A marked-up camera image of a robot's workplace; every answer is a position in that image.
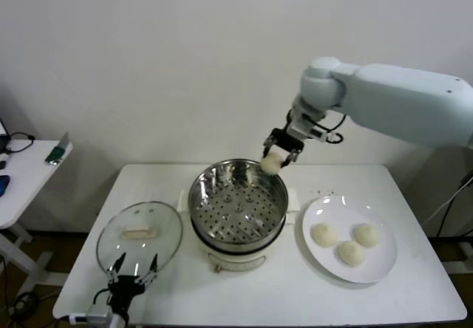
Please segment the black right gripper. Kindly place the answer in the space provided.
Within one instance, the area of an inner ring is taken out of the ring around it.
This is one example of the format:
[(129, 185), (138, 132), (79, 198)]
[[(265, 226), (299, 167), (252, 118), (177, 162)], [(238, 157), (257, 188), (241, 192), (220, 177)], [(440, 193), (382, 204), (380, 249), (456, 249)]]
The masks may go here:
[(282, 163), (284, 168), (297, 161), (299, 154), (304, 148), (304, 142), (289, 135), (284, 129), (275, 128), (264, 141), (263, 158), (267, 157), (273, 146), (290, 151)]

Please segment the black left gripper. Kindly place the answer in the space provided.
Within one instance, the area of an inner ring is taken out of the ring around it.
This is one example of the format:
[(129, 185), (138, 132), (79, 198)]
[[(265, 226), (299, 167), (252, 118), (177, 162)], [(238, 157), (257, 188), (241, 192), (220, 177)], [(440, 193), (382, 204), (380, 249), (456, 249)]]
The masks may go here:
[(126, 258), (126, 253), (123, 253), (114, 264), (106, 271), (109, 291), (111, 298), (109, 306), (113, 313), (118, 315), (127, 315), (132, 300), (139, 295), (145, 293), (145, 285), (150, 285), (157, 278), (158, 271), (158, 255), (155, 254), (150, 267), (146, 273), (141, 276), (125, 276), (118, 273)]

